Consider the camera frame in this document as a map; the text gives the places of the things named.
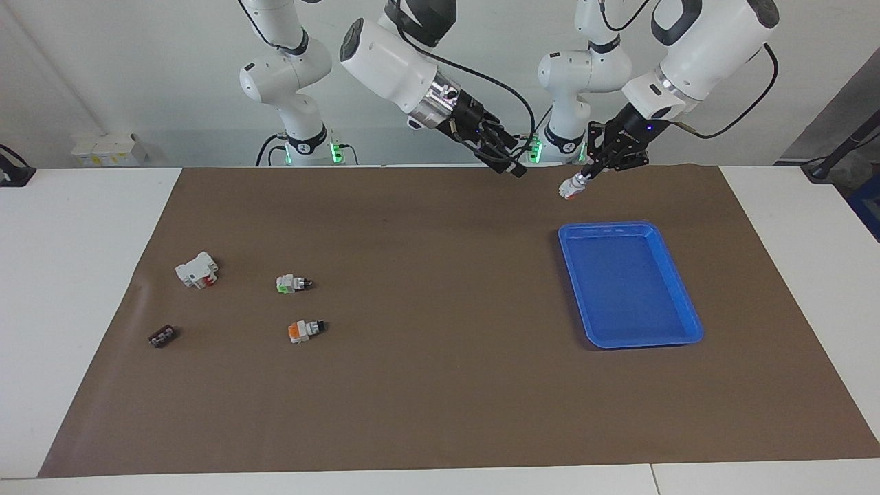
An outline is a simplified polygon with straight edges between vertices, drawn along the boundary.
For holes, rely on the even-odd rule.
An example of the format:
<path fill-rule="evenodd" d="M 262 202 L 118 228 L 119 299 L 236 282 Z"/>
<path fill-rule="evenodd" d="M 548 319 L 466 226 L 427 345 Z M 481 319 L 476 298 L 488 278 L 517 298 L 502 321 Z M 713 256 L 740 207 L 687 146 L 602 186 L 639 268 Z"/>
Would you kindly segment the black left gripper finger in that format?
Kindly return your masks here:
<path fill-rule="evenodd" d="M 594 167 L 592 167 L 592 178 L 596 179 L 597 176 L 604 171 L 622 172 L 633 169 L 635 167 L 648 165 L 648 163 L 650 163 L 650 157 L 648 157 L 648 153 L 630 153 L 627 155 L 616 154 L 602 156 L 599 158 L 599 160 L 597 160 L 597 163 L 594 165 Z"/>
<path fill-rule="evenodd" d="M 581 169 L 581 178 L 592 181 L 606 169 L 606 163 L 602 156 L 602 144 L 600 138 L 604 134 L 604 125 L 600 122 L 590 122 L 585 137 L 584 166 Z"/>

